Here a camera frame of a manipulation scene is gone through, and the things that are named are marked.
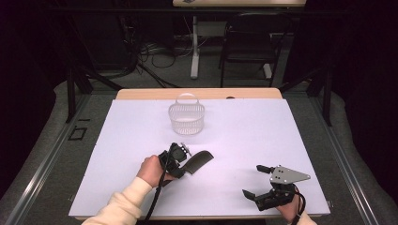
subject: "chair backrest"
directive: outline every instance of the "chair backrest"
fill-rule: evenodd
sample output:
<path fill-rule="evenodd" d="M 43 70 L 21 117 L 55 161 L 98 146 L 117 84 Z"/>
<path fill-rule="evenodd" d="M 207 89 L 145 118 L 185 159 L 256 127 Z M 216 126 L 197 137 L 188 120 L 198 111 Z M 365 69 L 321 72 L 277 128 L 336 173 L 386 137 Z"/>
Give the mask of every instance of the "chair backrest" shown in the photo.
<path fill-rule="evenodd" d="M 243 12 L 233 16 L 225 26 L 227 33 L 282 33 L 292 27 L 292 20 L 280 13 Z"/>

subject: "chair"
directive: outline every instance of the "chair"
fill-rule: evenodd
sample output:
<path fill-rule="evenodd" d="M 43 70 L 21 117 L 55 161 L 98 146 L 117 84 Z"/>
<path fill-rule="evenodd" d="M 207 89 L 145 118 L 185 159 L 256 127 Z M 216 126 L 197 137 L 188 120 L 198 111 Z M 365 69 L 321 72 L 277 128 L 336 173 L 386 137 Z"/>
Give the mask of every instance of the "chair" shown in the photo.
<path fill-rule="evenodd" d="M 283 14 L 244 12 L 233 16 L 227 22 L 224 31 L 219 63 L 219 68 L 222 70 L 221 87 L 224 81 L 225 62 L 259 64 L 259 69 L 262 69 L 264 64 L 273 65 L 272 76 L 269 79 L 269 86 L 272 86 L 282 42 L 291 26 L 291 19 Z"/>

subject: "wooden desk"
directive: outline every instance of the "wooden desk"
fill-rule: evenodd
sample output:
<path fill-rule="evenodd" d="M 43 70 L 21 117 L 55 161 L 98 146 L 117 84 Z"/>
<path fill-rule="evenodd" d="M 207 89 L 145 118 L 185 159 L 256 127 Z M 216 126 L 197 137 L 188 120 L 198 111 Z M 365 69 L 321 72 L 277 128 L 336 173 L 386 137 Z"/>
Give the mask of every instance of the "wooden desk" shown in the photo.
<path fill-rule="evenodd" d="M 182 136 L 171 129 L 167 111 L 186 92 L 198 96 L 206 107 L 205 127 L 196 135 Z M 151 219 L 279 217 L 276 209 L 260 212 L 243 196 L 242 189 L 256 194 L 271 189 L 269 174 L 255 168 L 259 164 L 309 174 L 310 180 L 298 183 L 306 210 L 311 216 L 329 214 L 293 115 L 278 89 L 165 88 L 119 91 L 69 215 L 78 219 L 96 215 L 113 192 L 130 183 L 144 157 L 160 154 L 171 143 L 185 143 L 193 154 L 206 149 L 214 159 L 165 187 Z M 143 217 L 154 193 L 144 200 Z"/>
<path fill-rule="evenodd" d="M 179 8 L 303 8 L 305 6 L 306 0 L 194 0 L 191 3 L 186 3 L 183 0 L 174 0 L 173 6 Z M 216 36 L 221 36 L 223 34 L 223 27 L 219 32 L 216 32 Z M 192 64 L 191 64 L 191 78 L 197 79 L 199 73 L 199 52 L 198 49 L 198 21 L 196 16 L 193 16 L 192 23 L 192 36 L 193 36 L 193 54 L 192 54 Z M 270 77 L 271 72 L 269 65 L 264 67 L 267 77 Z"/>

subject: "hand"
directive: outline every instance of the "hand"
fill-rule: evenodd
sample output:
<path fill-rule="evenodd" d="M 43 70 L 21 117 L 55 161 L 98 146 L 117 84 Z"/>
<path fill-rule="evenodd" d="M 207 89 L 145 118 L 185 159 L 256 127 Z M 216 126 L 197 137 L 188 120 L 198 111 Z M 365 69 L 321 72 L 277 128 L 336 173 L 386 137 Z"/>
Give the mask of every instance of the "hand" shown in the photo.
<path fill-rule="evenodd" d="M 159 161 L 158 156 L 146 157 L 144 162 L 141 164 L 140 171 L 138 171 L 137 176 L 145 180 L 153 188 L 157 187 L 159 180 L 161 179 L 161 174 L 163 173 L 163 168 Z M 175 178 L 166 173 L 164 180 L 174 180 Z"/>
<path fill-rule="evenodd" d="M 281 212 L 282 217 L 286 219 L 287 223 L 292 223 L 299 211 L 299 195 L 296 194 L 291 203 L 277 206 L 275 208 Z"/>

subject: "plastic basket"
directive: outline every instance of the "plastic basket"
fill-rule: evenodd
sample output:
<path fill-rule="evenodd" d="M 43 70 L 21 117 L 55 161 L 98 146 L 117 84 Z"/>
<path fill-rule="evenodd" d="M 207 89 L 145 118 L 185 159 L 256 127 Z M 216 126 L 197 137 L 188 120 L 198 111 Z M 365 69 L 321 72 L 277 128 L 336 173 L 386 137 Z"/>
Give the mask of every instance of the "plastic basket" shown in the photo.
<path fill-rule="evenodd" d="M 169 117 L 172 122 L 173 131 L 178 134 L 191 135 L 199 133 L 204 126 L 205 106 L 199 103 L 197 96 L 184 93 L 176 98 L 176 103 L 169 107 Z"/>

